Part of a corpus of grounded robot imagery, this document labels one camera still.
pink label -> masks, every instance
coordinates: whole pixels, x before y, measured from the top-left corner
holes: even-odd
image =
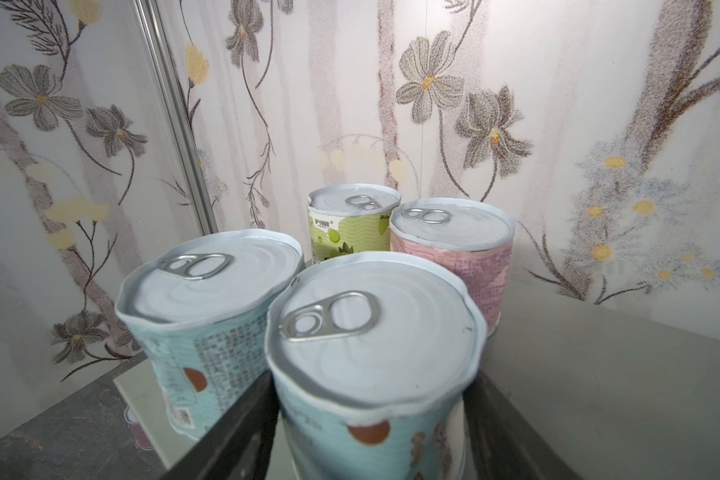
[[[467,284],[467,290],[488,323],[488,334],[496,330],[499,305],[507,284],[512,242],[481,252],[454,252],[409,242],[390,232],[390,250],[420,256],[442,265]]]

floral wallpaper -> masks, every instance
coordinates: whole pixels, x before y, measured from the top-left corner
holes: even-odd
[[[513,280],[720,339],[720,0],[160,9],[222,228],[468,197],[519,219]]]
[[[139,28],[128,2],[0,0],[0,436],[141,350],[119,284],[198,235]]]

gray floor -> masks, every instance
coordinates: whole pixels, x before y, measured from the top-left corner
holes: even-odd
[[[118,366],[0,439],[0,480],[154,480],[164,472],[154,452],[134,445],[125,402],[112,379]]]

green can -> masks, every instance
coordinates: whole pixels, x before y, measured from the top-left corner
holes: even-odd
[[[389,251],[389,217],[400,192],[373,184],[332,185],[309,194],[307,204],[312,260]]]

gray table surface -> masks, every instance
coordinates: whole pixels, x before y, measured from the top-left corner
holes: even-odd
[[[501,311],[482,369],[579,475],[720,478],[719,340],[514,282]],[[149,363],[115,383],[173,465],[193,442],[168,425]],[[268,478],[295,478],[280,427]]]

